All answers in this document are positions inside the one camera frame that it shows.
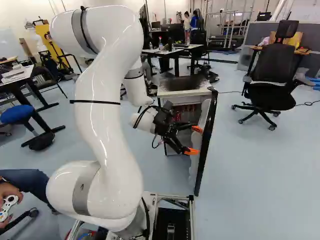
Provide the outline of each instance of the blue stool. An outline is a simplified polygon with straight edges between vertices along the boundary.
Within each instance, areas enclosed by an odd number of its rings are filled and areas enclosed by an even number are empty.
[[[35,136],[33,139],[23,143],[21,147],[29,145],[31,150],[43,150],[49,147],[55,138],[55,134],[50,132],[45,132],[39,135],[33,126],[29,123],[31,117],[35,117],[36,110],[30,105],[17,105],[7,109],[1,114],[0,120],[4,124],[18,125],[23,124],[30,132]]]

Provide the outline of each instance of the floor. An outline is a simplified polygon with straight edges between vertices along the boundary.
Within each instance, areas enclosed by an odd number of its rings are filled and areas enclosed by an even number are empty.
[[[210,58],[227,59],[228,56],[212,53]],[[180,60],[182,75],[188,73],[188,63],[187,59]],[[236,64],[211,62],[211,66],[220,75],[220,81],[214,84],[219,92],[242,90],[245,72],[236,70]],[[61,86],[72,99],[74,83],[63,82]],[[303,86],[293,95],[298,104],[320,99],[320,92]],[[69,161],[95,159],[75,128],[73,106],[58,89],[43,96],[48,102],[58,101],[60,105],[42,111],[41,116],[51,127],[66,125],[66,129],[57,133],[54,144],[43,152],[20,147],[32,137],[23,128],[16,130],[18,137],[11,141],[6,139],[5,144],[0,138],[2,169],[40,169],[50,175]],[[29,100],[35,107],[41,106],[32,96]],[[278,128],[271,132],[268,123],[259,116],[238,124],[238,119],[247,112],[233,111],[230,107],[241,101],[244,98],[239,93],[224,93],[218,97],[200,196],[195,200],[196,239],[318,240],[320,104],[297,106],[283,112],[275,119]],[[191,194],[189,160],[180,156],[167,158],[161,147],[152,149],[153,136],[142,131],[136,133],[127,123],[138,109],[126,100],[121,105],[123,130],[141,167],[145,190]],[[52,215],[47,206],[31,194],[25,194],[14,216],[33,207],[40,210],[39,218],[23,231],[17,226],[1,239],[64,239],[74,220]]]

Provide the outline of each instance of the white game controller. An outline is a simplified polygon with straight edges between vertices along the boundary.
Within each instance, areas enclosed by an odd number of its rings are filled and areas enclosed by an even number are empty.
[[[16,205],[19,197],[16,195],[9,195],[3,200],[3,205],[0,211],[0,223],[3,223],[9,216],[9,211],[12,206]]]

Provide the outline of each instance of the computer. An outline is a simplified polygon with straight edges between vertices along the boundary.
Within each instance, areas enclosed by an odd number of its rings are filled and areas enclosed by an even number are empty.
[[[271,18],[271,12],[268,11],[268,12],[259,12],[256,20],[257,21],[269,21],[270,18]]]
[[[160,29],[161,28],[161,22],[160,21],[151,22],[151,28],[152,29]]]
[[[180,41],[185,42],[185,30],[184,25],[181,23],[166,24],[161,26],[162,31],[167,31],[168,36],[172,38],[173,43]]]

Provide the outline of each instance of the hand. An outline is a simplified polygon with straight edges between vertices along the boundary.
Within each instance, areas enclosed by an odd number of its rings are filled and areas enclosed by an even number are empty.
[[[0,222],[0,229],[4,229],[8,225],[8,223],[10,223],[12,217],[13,215],[11,214],[4,222]]]
[[[18,188],[11,185],[8,182],[4,182],[0,184],[0,208],[4,204],[4,198],[10,195],[16,195],[19,198],[18,204],[21,203],[24,195],[19,191]]]

